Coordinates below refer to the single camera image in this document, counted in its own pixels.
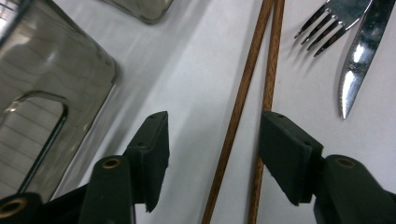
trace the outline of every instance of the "chopstick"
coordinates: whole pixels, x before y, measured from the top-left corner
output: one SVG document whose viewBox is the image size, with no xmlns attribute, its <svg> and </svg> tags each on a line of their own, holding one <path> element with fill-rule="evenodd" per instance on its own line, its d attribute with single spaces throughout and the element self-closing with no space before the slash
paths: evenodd
<svg viewBox="0 0 396 224">
<path fill-rule="evenodd" d="M 277 56 L 279 53 L 280 33 L 282 30 L 283 9 L 285 0 L 276 0 L 274 17 L 271 29 L 270 48 L 268 50 L 267 71 L 264 84 L 264 95 L 262 100 L 262 110 L 272 110 L 272 102 L 274 98 L 274 87 L 276 80 Z M 256 155 L 254 166 L 254 177 L 251 187 L 250 205 L 247 216 L 248 224 L 255 224 L 257 221 L 260 192 L 262 188 L 262 171 L 263 164 L 259 155 Z"/>
<path fill-rule="evenodd" d="M 230 158 L 231 150 L 233 147 L 233 140 L 235 139 L 236 130 L 238 128 L 239 120 L 242 116 L 242 111 L 248 95 L 248 88 L 250 80 L 253 76 L 254 67 L 257 62 L 260 47 L 262 45 L 262 38 L 264 35 L 265 27 L 267 25 L 269 16 L 274 0 L 263 0 L 260 9 L 259 18 L 257 20 L 256 28 L 254 30 L 253 39 L 250 44 L 250 49 L 247 55 L 247 62 L 245 64 L 244 73 L 242 75 L 241 83 L 239 85 L 238 93 L 236 95 L 235 103 L 233 106 L 233 113 L 231 115 L 228 130 L 225 136 L 224 144 L 219 157 L 218 167 L 213 178 L 212 187 L 207 199 L 204 217 L 202 224 L 209 224 L 212 218 L 213 210 L 215 209 L 216 200 L 219 195 L 221 182 L 224 177 L 224 172 L 227 167 L 228 159 Z"/>
</svg>

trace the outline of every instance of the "metal fork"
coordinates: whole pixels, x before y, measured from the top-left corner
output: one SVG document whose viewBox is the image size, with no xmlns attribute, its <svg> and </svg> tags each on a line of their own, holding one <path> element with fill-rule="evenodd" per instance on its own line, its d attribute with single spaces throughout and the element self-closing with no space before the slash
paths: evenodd
<svg viewBox="0 0 396 224">
<path fill-rule="evenodd" d="M 294 38 L 297 38 L 302 32 L 304 32 L 309 26 L 312 25 L 318 18 L 324 13 L 327 15 L 322 21 L 309 33 L 309 35 L 303 40 L 302 45 L 308 42 L 317 31 L 323 28 L 326 24 L 330 24 L 326 30 L 321 33 L 317 39 L 315 39 L 307 50 L 311 50 L 321 39 L 328 35 L 332 30 L 341 26 L 332 37 L 330 37 L 323 46 L 315 53 L 314 57 L 318 56 L 323 50 L 328 48 L 336 40 L 338 40 L 344 33 L 347 32 L 358 20 L 364 15 L 367 9 L 370 7 L 374 0 L 327 0 L 327 2 L 315 12 L 315 14 L 309 18 L 309 20 L 303 25 L 303 27 L 297 32 Z"/>
</svg>

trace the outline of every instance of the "silver object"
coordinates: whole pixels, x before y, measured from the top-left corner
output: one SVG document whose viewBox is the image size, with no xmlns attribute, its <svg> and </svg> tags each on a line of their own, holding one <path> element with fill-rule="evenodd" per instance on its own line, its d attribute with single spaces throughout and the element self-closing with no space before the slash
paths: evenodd
<svg viewBox="0 0 396 224">
<path fill-rule="evenodd" d="M 349 115 L 355 102 L 361 83 L 387 27 L 394 4 L 395 0 L 374 0 L 356 33 L 346 56 L 338 92 L 339 107 L 344 119 Z"/>
<path fill-rule="evenodd" d="M 309 33 L 303 40 L 302 45 L 308 42 L 319 30 L 324 28 L 326 24 L 330 24 L 308 47 L 311 50 L 321 39 L 328 35 L 336 27 L 341 28 L 330 37 L 315 53 L 314 57 L 318 56 L 336 40 L 338 40 L 344 33 L 347 32 L 353 25 L 355 25 L 361 16 L 367 11 L 373 0 L 328 0 L 314 15 L 303 25 L 297 32 L 294 38 L 297 38 L 309 26 L 311 26 L 323 14 L 327 14 L 322 21 Z"/>
<path fill-rule="evenodd" d="M 158 22 L 172 5 L 173 0 L 104 0 L 139 20 L 153 24 Z"/>
<path fill-rule="evenodd" d="M 50 199 L 117 65 L 52 1 L 0 0 L 0 198 Z"/>
</svg>

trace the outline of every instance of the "white surface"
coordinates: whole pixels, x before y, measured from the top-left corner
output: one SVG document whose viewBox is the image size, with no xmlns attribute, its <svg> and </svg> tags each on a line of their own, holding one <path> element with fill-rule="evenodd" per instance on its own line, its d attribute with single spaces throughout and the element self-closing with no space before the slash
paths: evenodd
<svg viewBox="0 0 396 224">
<path fill-rule="evenodd" d="M 150 26 L 103 2 L 56 2 L 122 68 L 58 195 L 86 183 L 97 160 L 121 154 L 148 115 L 167 110 L 170 165 L 159 204 L 151 214 L 138 205 L 137 223 L 200 223 L 261 1 L 176 0 L 164 20 Z M 357 27 L 316 59 L 293 39 L 322 3 L 286 2 L 273 110 L 319 140 L 324 156 L 355 158 L 396 192 L 396 15 L 349 118 L 342 120 L 339 73 Z M 212 223 L 246 222 L 269 34 L 270 25 Z M 258 223 L 315 223 L 312 206 L 291 205 L 265 172 Z"/>
</svg>

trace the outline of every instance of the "metal knife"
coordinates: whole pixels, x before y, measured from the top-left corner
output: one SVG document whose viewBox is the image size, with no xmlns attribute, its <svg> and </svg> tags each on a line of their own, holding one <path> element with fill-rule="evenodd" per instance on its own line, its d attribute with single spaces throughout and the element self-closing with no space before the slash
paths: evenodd
<svg viewBox="0 0 396 224">
<path fill-rule="evenodd" d="M 375 56 L 387 26 L 395 0 L 374 0 L 362 19 L 361 27 L 346 56 L 338 91 L 339 107 L 344 119 L 355 102 L 361 83 Z"/>
</svg>

